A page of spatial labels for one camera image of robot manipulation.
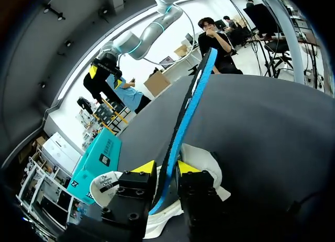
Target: white wall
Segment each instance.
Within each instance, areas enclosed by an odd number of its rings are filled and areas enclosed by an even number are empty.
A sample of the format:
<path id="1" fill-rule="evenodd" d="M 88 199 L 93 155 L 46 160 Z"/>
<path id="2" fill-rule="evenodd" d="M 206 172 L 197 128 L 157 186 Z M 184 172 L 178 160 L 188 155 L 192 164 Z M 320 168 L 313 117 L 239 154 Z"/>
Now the white wall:
<path id="1" fill-rule="evenodd" d="M 202 31 L 197 23 L 203 17 L 211 17 L 214 20 L 219 20 L 223 19 L 223 16 L 225 15 L 233 17 L 238 14 L 229 0 L 195 0 L 184 3 L 181 7 L 190 16 L 196 33 Z M 131 31 L 137 36 L 140 36 L 145 27 L 157 16 L 159 15 L 156 14 L 155 16 L 139 22 L 131 28 Z M 157 39 L 146 58 L 159 63 L 169 55 L 176 60 L 177 56 L 174 53 L 174 50 L 182 45 L 181 42 L 185 40 L 187 33 L 192 34 L 191 23 L 186 15 L 182 15 L 178 21 L 167 28 L 162 36 Z M 153 96 L 143 83 L 148 79 L 156 66 L 161 68 L 160 66 L 145 60 L 134 60 L 128 55 L 123 56 L 120 61 L 120 68 L 125 80 L 131 80 L 134 77 L 136 79 L 135 89 L 143 92 L 151 99 Z M 85 131 L 84 127 L 75 118 L 81 109 L 77 104 L 78 97 L 82 96 L 89 101 L 94 101 L 92 95 L 83 86 L 83 79 L 87 72 L 88 67 L 73 84 L 60 109 L 49 115 L 53 120 L 53 125 L 48 125 L 47 122 L 47 126 L 45 127 L 49 133 L 54 133 L 56 131 L 62 133 L 62 136 L 64 136 L 68 142 L 77 146 L 75 147 L 76 150 L 81 150 L 83 143 L 82 136 Z"/>

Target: teal box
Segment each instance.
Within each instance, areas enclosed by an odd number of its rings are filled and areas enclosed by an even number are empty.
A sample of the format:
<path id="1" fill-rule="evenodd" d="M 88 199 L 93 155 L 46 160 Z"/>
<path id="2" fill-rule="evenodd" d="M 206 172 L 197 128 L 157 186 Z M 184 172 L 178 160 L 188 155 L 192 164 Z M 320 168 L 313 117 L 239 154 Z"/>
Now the teal box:
<path id="1" fill-rule="evenodd" d="M 68 186 L 69 193 L 87 204 L 93 204 L 90 184 L 97 176 L 117 170 L 120 150 L 121 140 L 103 128 L 79 161 Z"/>

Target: desk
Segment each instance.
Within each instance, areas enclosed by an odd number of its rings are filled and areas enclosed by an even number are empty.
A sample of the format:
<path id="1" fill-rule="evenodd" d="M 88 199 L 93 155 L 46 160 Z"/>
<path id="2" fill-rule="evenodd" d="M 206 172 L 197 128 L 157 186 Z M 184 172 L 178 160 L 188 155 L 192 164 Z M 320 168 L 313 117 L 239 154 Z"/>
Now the desk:
<path id="1" fill-rule="evenodd" d="M 118 171 L 153 159 L 161 165 L 191 80 L 180 78 L 129 123 L 119 136 Z M 290 206 L 326 180 L 335 136 L 333 109 L 331 97 L 300 84 L 260 76 L 210 76 L 183 142 L 217 152 L 227 190 L 231 183 L 252 200 L 269 197 L 266 203 Z M 254 192 L 255 186 L 265 192 Z M 150 241 L 177 240 L 189 241 L 182 215 Z"/>
<path id="2" fill-rule="evenodd" d="M 176 80 L 181 78 L 182 76 L 188 76 L 191 71 L 188 69 L 192 68 L 194 65 L 199 64 L 202 59 L 200 54 L 200 48 L 196 47 L 193 49 L 191 54 L 187 57 L 187 59 L 172 64 L 166 70 L 162 72 L 162 74 L 170 81 L 170 83 L 174 83 Z"/>

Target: ceiling light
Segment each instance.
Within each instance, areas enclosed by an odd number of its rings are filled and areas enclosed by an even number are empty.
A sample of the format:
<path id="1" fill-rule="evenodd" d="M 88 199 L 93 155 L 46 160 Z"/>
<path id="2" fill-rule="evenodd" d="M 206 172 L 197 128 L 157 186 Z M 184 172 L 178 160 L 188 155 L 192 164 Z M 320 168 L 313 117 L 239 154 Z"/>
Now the ceiling light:
<path id="1" fill-rule="evenodd" d="M 50 7 L 51 7 L 50 4 L 45 6 L 43 13 L 45 14 L 45 13 L 49 12 Z"/>
<path id="2" fill-rule="evenodd" d="M 58 21 L 65 20 L 65 17 L 63 17 L 63 13 L 59 13 L 58 15 Z"/>
<path id="3" fill-rule="evenodd" d="M 64 44 L 65 44 L 66 47 L 70 47 L 71 44 L 72 44 L 72 42 L 70 42 L 70 41 L 66 41 Z"/>
<path id="4" fill-rule="evenodd" d="M 40 82 L 38 85 L 41 86 L 42 89 L 44 89 L 46 87 L 45 82 Z"/>

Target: blue shirt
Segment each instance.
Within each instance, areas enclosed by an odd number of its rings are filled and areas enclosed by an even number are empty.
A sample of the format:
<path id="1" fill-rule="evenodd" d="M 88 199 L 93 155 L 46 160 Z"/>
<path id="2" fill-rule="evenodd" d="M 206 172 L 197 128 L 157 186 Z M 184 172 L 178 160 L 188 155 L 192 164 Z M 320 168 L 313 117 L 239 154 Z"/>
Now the blue shirt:
<path id="1" fill-rule="evenodd" d="M 135 90 L 132 87 L 123 89 L 123 85 L 126 80 L 121 77 L 122 83 L 114 89 L 114 75 L 110 74 L 110 76 L 106 79 L 106 82 L 111 87 L 111 89 L 115 92 L 115 94 L 121 99 L 121 101 L 125 104 L 127 108 L 131 111 L 135 111 L 140 105 L 141 98 L 143 96 L 142 92 Z"/>

